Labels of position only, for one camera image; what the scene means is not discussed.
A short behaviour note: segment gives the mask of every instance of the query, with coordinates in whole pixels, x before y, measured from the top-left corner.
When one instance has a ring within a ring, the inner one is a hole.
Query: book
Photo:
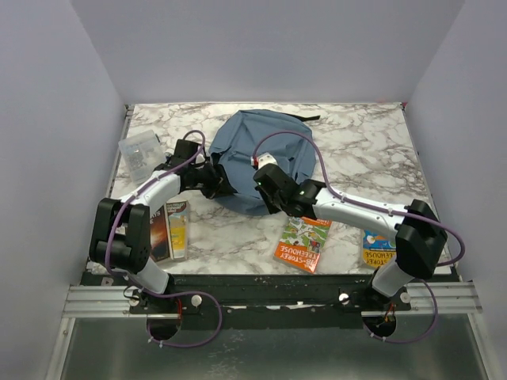
[[[380,267],[396,256],[396,244],[375,232],[363,231],[363,261],[372,267]]]
[[[166,205],[164,205],[150,218],[150,256],[155,262],[168,260],[172,257],[170,230],[166,214]]]
[[[170,227],[171,257],[174,260],[186,259],[189,240],[189,202],[167,203],[166,215]]]
[[[308,273],[315,273],[331,221],[290,217],[275,250],[275,258]]]

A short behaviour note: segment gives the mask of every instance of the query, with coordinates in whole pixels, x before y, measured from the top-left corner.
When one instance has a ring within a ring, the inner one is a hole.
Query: marble table top
[[[142,104],[135,107],[128,136],[153,130],[170,152],[178,138],[199,129],[206,134],[209,147],[229,117],[240,109],[253,108],[320,115],[320,120],[306,124],[322,151],[334,187],[391,203],[409,204],[413,198],[429,201],[400,104]],[[313,178],[322,179],[319,165]],[[112,198],[134,188],[120,160]],[[175,274],[303,274],[273,259],[288,220],[284,213],[240,215],[198,191],[184,192],[171,201],[179,200],[190,204],[188,259],[161,264],[164,270]],[[316,274],[372,273],[362,261],[360,243],[360,230],[334,222]],[[450,271],[438,268],[438,272]]]

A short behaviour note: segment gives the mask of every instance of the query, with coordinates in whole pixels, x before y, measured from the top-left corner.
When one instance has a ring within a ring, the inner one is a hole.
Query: wire
[[[187,136],[193,134],[193,133],[199,134],[200,137],[202,138],[202,143],[199,145],[199,149],[197,150],[197,152],[191,158],[189,158],[187,161],[181,163],[180,165],[177,165],[177,166],[173,167],[172,169],[167,170],[165,173],[161,174],[158,178],[154,177],[151,180],[149,180],[147,183],[145,183],[141,188],[139,188],[137,190],[136,194],[132,194],[130,197],[128,197],[127,200],[124,201],[124,203],[121,205],[120,209],[118,210],[118,214],[116,214],[116,217],[114,218],[114,221],[112,222],[111,232],[109,233],[108,244],[106,246],[105,259],[104,259],[105,268],[107,269],[108,273],[111,274],[112,276],[122,276],[124,274],[121,271],[115,271],[115,270],[113,270],[111,268],[111,248],[112,248],[112,242],[114,241],[114,235],[116,233],[116,229],[120,225],[120,220],[121,220],[122,215],[124,214],[124,212],[127,209],[128,205],[138,195],[143,194],[153,184],[156,184],[160,178],[167,177],[170,174],[172,174],[174,172],[177,172],[179,169],[183,168],[184,166],[187,166],[193,160],[195,160],[199,154],[201,154],[204,151],[204,144],[206,143],[206,137],[204,136],[203,132],[198,131],[198,130],[193,130],[193,131],[187,132],[185,134],[185,138]],[[132,279],[130,279],[130,281],[135,286],[137,286],[139,289],[141,289],[141,291],[143,291],[144,293],[149,294],[149,295],[151,295],[153,297],[156,297],[156,298],[177,298],[177,297],[182,297],[182,296],[186,296],[186,295],[203,295],[204,297],[210,298],[215,303],[215,305],[218,308],[219,322],[218,322],[218,325],[216,326],[215,331],[213,332],[213,334],[210,335],[209,338],[207,338],[205,340],[202,340],[201,342],[196,342],[196,343],[193,343],[193,344],[178,344],[178,343],[171,343],[171,342],[164,341],[164,340],[162,340],[162,341],[155,340],[155,339],[153,339],[153,337],[151,337],[151,339],[154,340],[155,342],[157,342],[159,344],[162,344],[162,345],[165,345],[165,346],[176,347],[176,348],[199,347],[199,346],[203,346],[206,343],[210,342],[211,340],[215,339],[216,336],[218,335],[220,329],[222,328],[222,319],[223,319],[222,318],[222,309],[220,308],[219,302],[211,294],[205,293],[203,291],[184,291],[184,292],[181,292],[181,293],[158,294],[158,293],[154,293],[153,291],[150,291],[148,289],[145,289],[145,288],[141,287],[139,284],[137,284],[136,282],[134,282]]]
[[[261,141],[259,141],[259,143],[253,149],[253,153],[252,153],[253,162],[255,162],[257,164],[257,151],[259,149],[259,146],[261,146],[261,144],[265,140],[267,140],[267,139],[269,139],[269,138],[271,138],[273,136],[281,135],[281,134],[298,135],[299,137],[307,140],[314,147],[315,153],[318,155],[318,160],[320,161],[320,166],[322,168],[322,175],[324,177],[324,182],[326,183],[327,190],[333,196],[336,196],[340,201],[353,204],[354,206],[366,208],[368,210],[382,212],[384,214],[397,215],[397,216],[402,216],[402,217],[405,217],[405,218],[412,218],[412,219],[420,220],[422,222],[427,222],[428,224],[432,224],[434,226],[437,226],[437,227],[441,228],[442,230],[446,230],[450,234],[454,235],[454,237],[456,238],[456,240],[459,242],[459,253],[458,253],[458,256],[456,256],[455,258],[453,258],[453,259],[451,259],[449,261],[445,261],[443,263],[437,264],[436,265],[437,267],[443,267],[445,265],[454,264],[454,263],[460,261],[463,258],[463,256],[465,256],[465,242],[463,241],[463,239],[461,238],[461,236],[458,234],[458,232],[455,231],[454,229],[452,229],[451,227],[447,227],[447,226],[443,225],[442,223],[440,223],[440,222],[438,222],[436,220],[430,219],[430,218],[426,218],[425,216],[420,216],[420,215],[412,214],[412,213],[409,213],[409,212],[389,210],[388,208],[374,206],[374,205],[369,204],[369,203],[360,202],[359,200],[350,199],[350,198],[346,197],[345,195],[342,196],[342,195],[338,194],[336,191],[334,191],[334,189],[331,187],[330,180],[329,180],[329,178],[327,176],[326,166],[324,165],[324,158],[322,157],[322,153],[321,153],[320,149],[318,148],[317,144],[315,144],[315,142],[313,142],[309,137],[303,135],[302,133],[299,133],[299,132],[296,132],[296,131],[278,131],[278,132],[274,132],[274,133],[272,133],[270,135],[265,136]]]
[[[392,343],[392,344],[409,344],[409,343],[415,343],[419,340],[425,339],[427,336],[429,336],[436,328],[436,325],[438,324],[438,305],[436,304],[436,297],[433,293],[432,288],[428,285],[426,281],[423,279],[417,279],[418,281],[421,281],[425,286],[426,289],[428,289],[429,293],[431,294],[431,299],[433,300],[433,309],[435,310],[433,313],[433,320],[431,322],[431,325],[428,327],[428,329],[423,332],[421,335],[416,336],[415,338],[407,339],[407,340],[396,340],[396,339],[389,339],[385,336],[378,336],[374,334],[365,324],[363,324],[364,329],[370,334],[370,337],[373,339],[381,340],[385,343]]]

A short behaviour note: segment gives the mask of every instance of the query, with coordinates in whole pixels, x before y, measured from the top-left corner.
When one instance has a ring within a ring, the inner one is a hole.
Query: clear plastic container
[[[166,161],[160,142],[153,131],[146,131],[118,142],[134,184],[142,184],[153,169]]]

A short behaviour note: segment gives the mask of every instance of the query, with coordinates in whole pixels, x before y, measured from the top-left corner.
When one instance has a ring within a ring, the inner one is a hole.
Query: gray wall
[[[44,378],[123,102],[67,0],[0,2],[0,378]]]
[[[473,278],[507,374],[507,2],[467,0],[407,115],[441,218],[464,236]]]
[[[463,0],[72,0],[120,95],[407,101]]]

